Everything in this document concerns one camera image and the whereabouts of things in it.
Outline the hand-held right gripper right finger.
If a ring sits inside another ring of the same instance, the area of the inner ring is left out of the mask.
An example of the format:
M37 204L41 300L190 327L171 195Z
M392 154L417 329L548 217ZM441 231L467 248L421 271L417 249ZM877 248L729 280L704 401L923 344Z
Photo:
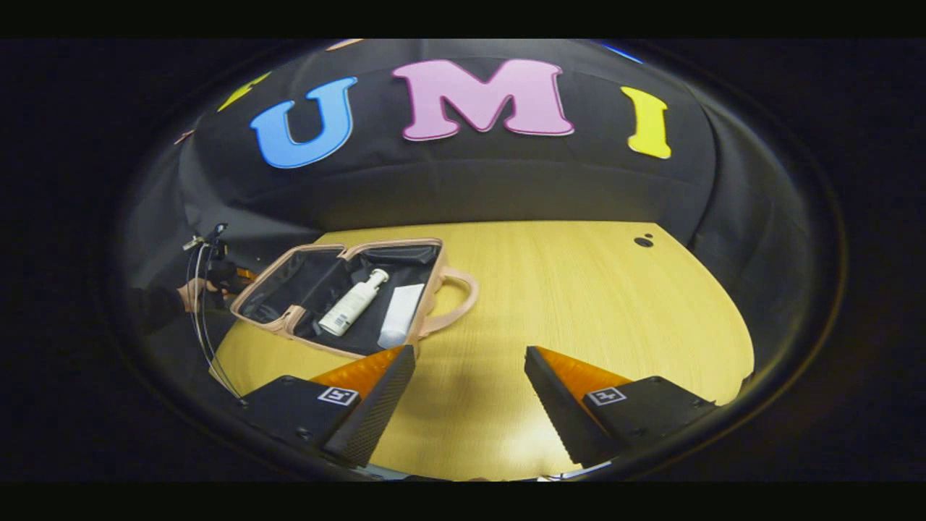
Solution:
M546 347L527 347L524 373L584 469L650 451L718 409L666 377L634 380Z

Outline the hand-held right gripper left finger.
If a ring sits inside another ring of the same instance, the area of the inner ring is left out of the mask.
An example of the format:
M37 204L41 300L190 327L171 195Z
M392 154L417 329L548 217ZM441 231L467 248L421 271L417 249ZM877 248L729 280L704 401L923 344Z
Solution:
M416 369L411 345L304 379L282 376L239 400L249 428L301 453L366 466Z

